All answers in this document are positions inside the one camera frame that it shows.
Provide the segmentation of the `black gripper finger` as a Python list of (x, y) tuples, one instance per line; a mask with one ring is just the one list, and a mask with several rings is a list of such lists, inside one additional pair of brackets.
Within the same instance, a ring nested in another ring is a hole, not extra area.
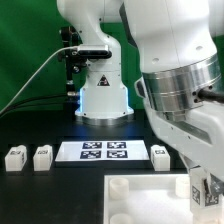
[(209, 204), (218, 204), (224, 195), (224, 182), (211, 173), (206, 177), (206, 200)]

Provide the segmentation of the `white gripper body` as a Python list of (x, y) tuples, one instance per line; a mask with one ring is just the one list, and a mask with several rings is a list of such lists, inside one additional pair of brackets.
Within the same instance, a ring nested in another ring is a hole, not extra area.
[(224, 105), (204, 102), (187, 111), (185, 121), (173, 122), (151, 108), (142, 78), (135, 90), (157, 138), (224, 182)]

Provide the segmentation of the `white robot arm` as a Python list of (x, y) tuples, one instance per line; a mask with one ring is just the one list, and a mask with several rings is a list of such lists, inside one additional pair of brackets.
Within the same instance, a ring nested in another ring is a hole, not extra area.
[(89, 74), (77, 115), (99, 123), (130, 114), (120, 45), (104, 21), (120, 21), (140, 54), (136, 82), (151, 128), (190, 167), (200, 166), (208, 193), (224, 195), (224, 94), (212, 40), (224, 24), (224, 0), (57, 0), (75, 28)]

